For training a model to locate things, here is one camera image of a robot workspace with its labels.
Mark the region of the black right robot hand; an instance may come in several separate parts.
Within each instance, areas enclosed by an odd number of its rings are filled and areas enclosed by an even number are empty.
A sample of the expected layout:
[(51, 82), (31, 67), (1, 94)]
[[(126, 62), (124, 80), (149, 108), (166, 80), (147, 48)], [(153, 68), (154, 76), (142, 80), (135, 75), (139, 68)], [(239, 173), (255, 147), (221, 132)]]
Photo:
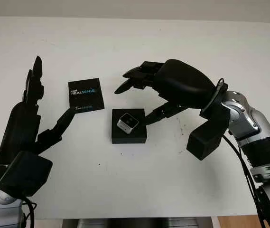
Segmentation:
[(123, 77), (127, 80), (115, 94), (124, 93), (131, 87), (144, 89), (149, 86), (167, 101), (145, 116), (145, 125), (170, 118), (188, 108), (203, 109), (215, 93), (215, 85), (205, 74), (176, 59), (164, 63), (145, 61)]

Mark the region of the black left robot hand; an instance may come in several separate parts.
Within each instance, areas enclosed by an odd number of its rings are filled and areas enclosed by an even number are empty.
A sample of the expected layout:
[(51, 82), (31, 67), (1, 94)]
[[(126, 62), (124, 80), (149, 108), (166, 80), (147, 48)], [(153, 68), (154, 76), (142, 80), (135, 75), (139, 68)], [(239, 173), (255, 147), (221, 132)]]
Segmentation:
[(20, 151), (41, 154), (62, 140), (62, 135), (75, 115), (73, 107), (67, 109), (52, 129), (38, 133), (41, 116), (38, 114), (38, 100), (44, 95), (41, 83), (43, 65), (37, 56), (28, 71), (22, 101), (11, 110), (0, 145), (0, 164), (9, 165)]

